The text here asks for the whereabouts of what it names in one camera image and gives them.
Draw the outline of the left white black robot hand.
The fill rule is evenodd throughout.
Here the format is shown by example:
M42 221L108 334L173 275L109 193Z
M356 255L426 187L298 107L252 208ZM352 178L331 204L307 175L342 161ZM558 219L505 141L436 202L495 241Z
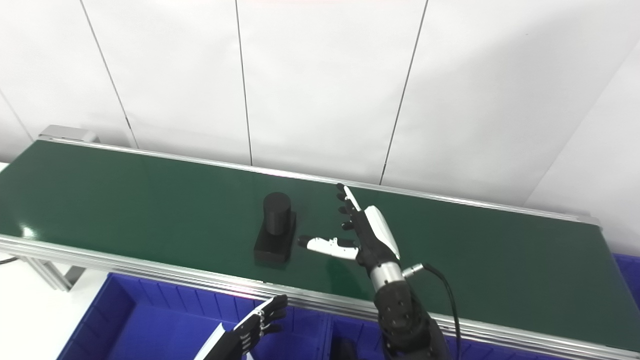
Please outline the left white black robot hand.
M242 360L263 337L282 331L283 326L276 321L287 316L288 304L288 296L279 294L256 306L232 330L219 324L195 360Z

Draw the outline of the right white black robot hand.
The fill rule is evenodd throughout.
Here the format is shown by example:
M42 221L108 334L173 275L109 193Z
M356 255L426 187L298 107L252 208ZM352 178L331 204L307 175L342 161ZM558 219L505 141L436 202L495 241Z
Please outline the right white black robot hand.
M341 227L345 231L353 230L358 239L300 235L298 246L334 258L355 261L369 274L387 272L392 277L402 278L400 251L384 215L374 205L361 208L350 187L345 184L337 183L336 188L337 198L343 203L339 212L348 216Z

